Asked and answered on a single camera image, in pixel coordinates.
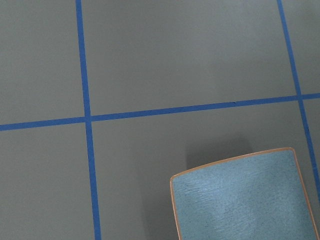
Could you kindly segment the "blue square plate orange rim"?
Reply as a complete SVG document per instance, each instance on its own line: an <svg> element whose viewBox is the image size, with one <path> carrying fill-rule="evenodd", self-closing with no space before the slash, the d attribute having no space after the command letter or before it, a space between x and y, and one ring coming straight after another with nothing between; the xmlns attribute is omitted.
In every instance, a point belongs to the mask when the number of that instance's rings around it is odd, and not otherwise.
<svg viewBox="0 0 320 240"><path fill-rule="evenodd" d="M296 152L264 150L215 161L171 177L181 240L317 240Z"/></svg>

